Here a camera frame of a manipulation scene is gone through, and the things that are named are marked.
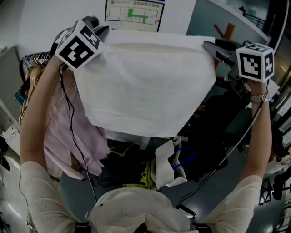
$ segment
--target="black and white marker cube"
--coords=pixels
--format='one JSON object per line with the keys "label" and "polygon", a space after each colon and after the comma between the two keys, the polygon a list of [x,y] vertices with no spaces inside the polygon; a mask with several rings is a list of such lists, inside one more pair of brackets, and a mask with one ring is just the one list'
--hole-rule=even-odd
{"label": "black and white marker cube", "polygon": [[61,39],[55,55],[69,67],[78,69],[100,54],[103,46],[94,32],[79,20]]}
{"label": "black and white marker cube", "polygon": [[254,43],[236,50],[239,76],[265,82],[274,75],[274,50]]}

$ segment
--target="blue strap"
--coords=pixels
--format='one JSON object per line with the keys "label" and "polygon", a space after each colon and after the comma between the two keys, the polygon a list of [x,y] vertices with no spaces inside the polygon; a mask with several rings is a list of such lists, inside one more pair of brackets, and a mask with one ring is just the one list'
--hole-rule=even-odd
{"label": "blue strap", "polygon": [[178,151],[184,151],[184,150],[192,150],[193,148],[191,147],[183,147],[183,148],[179,148],[179,149],[174,149],[174,153],[177,153]]}
{"label": "blue strap", "polygon": [[[189,150],[189,149],[191,149],[191,148],[180,148],[180,149],[177,149],[177,151],[178,150],[183,150],[183,149],[185,149],[185,150]],[[189,162],[188,162],[188,164],[187,164],[187,166],[184,168],[184,171],[186,171],[187,170],[187,168],[190,166],[190,164],[192,163],[192,161],[193,161],[193,159],[195,158],[195,156],[196,156],[196,150],[187,158],[187,159],[185,159],[183,162],[181,162],[180,164],[178,164],[178,165],[176,165],[176,166],[172,166],[172,168],[173,168],[173,170],[176,170],[179,166],[181,166],[181,165],[183,165],[185,162],[187,162],[188,160],[189,160]]]}

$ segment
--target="wristwatch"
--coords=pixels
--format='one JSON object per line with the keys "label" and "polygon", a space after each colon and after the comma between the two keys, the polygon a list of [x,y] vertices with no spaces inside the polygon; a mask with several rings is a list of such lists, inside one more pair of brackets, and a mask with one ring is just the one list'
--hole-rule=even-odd
{"label": "wristwatch", "polygon": [[251,96],[251,102],[252,102],[253,104],[259,104],[259,103],[261,103],[262,101],[263,101],[263,102],[268,102],[268,101],[269,101],[268,94],[267,94],[267,96],[265,97],[265,99],[264,99],[264,97],[265,97],[265,95]]}

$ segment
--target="white sleeve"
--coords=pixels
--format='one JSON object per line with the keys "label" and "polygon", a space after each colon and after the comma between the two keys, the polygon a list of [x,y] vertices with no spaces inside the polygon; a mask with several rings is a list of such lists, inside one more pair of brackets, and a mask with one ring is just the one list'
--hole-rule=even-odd
{"label": "white sleeve", "polygon": [[253,217],[261,185],[259,176],[243,179],[203,223],[214,226],[218,233],[245,233]]}
{"label": "white sleeve", "polygon": [[41,233],[66,233],[79,220],[55,189],[47,171],[36,162],[21,165],[20,190],[23,192],[33,223]]}

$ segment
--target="black cable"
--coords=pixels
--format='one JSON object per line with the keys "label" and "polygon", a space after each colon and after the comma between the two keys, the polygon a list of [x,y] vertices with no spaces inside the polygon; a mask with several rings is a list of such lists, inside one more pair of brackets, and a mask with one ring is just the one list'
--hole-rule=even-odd
{"label": "black cable", "polygon": [[19,178],[19,184],[18,184],[18,189],[19,189],[19,192],[23,195],[25,201],[26,201],[26,205],[27,205],[27,216],[26,216],[26,225],[29,226],[30,229],[36,231],[35,228],[33,228],[33,226],[29,223],[29,220],[28,220],[28,216],[29,216],[29,209],[28,209],[28,201],[26,199],[26,197],[24,196],[23,192],[20,190],[20,182],[21,182],[21,171],[20,172],[20,178]]}
{"label": "black cable", "polygon": [[74,135],[74,130],[73,130],[73,116],[74,116],[74,113],[75,113],[75,108],[74,108],[73,104],[71,103],[71,101],[69,100],[69,98],[68,98],[68,96],[66,94],[66,91],[65,91],[64,80],[63,80],[63,67],[66,67],[66,65],[61,64],[60,67],[59,67],[60,86],[61,86],[61,88],[63,90],[65,99],[67,101],[67,106],[68,106],[68,109],[69,109],[70,130],[72,132],[72,138],[73,138],[75,146],[77,147],[78,151],[80,152],[80,154],[82,156],[82,159],[83,159],[83,161],[84,161],[84,163],[86,165],[87,176],[88,176],[88,179],[89,179],[89,182],[90,182],[93,194],[94,194],[95,201],[97,202],[96,193],[95,193],[95,190],[94,190],[94,187],[93,187],[91,176],[89,174],[89,169],[88,169],[87,162],[85,160],[85,156],[84,156],[83,152],[81,151],[81,149],[79,148],[77,142],[75,141],[75,135]]}
{"label": "black cable", "polygon": [[[241,137],[241,139],[238,141],[238,143],[237,143],[237,144],[232,148],[232,150],[230,151],[230,153],[227,154],[226,157],[225,157],[225,158],[224,158],[224,159],[219,163],[218,166],[220,166],[220,165],[223,163],[223,161],[224,161],[225,159],[227,159],[227,157],[228,157],[228,156],[229,156],[229,155],[234,151],[234,149],[235,149],[235,148],[237,147],[237,145],[242,141],[242,139],[245,137],[245,135],[248,133],[248,131],[250,130],[251,126],[252,126],[253,123],[255,122],[255,120],[256,120],[256,118],[257,118],[257,115],[259,114],[259,112],[260,112],[260,110],[261,110],[261,108],[262,108],[262,105],[263,105],[263,103],[264,103],[264,101],[265,101],[265,99],[266,99],[266,97],[267,97],[269,81],[270,81],[270,79],[267,81],[267,86],[266,86],[266,92],[265,92],[264,99],[260,102],[260,105],[259,105],[257,111],[255,112],[254,116],[252,117],[251,124],[250,124],[249,128],[248,128],[247,131],[244,133],[244,135]],[[207,176],[203,181],[201,181],[201,183],[199,184],[199,187],[196,189],[195,192],[193,192],[193,193],[190,192],[190,193],[186,194],[185,196],[182,196],[182,197],[180,198],[178,204],[176,205],[176,207],[177,207],[178,205],[182,204],[185,200],[187,200],[187,199],[189,199],[190,197],[192,197],[195,193],[197,193],[198,190],[199,190],[199,189],[200,189],[200,188],[201,188],[201,187],[202,187],[202,186],[207,182],[207,180],[210,179],[211,176],[213,176],[213,175],[215,174],[216,171],[217,171],[217,170],[214,169],[212,173],[208,174],[208,176]]]}

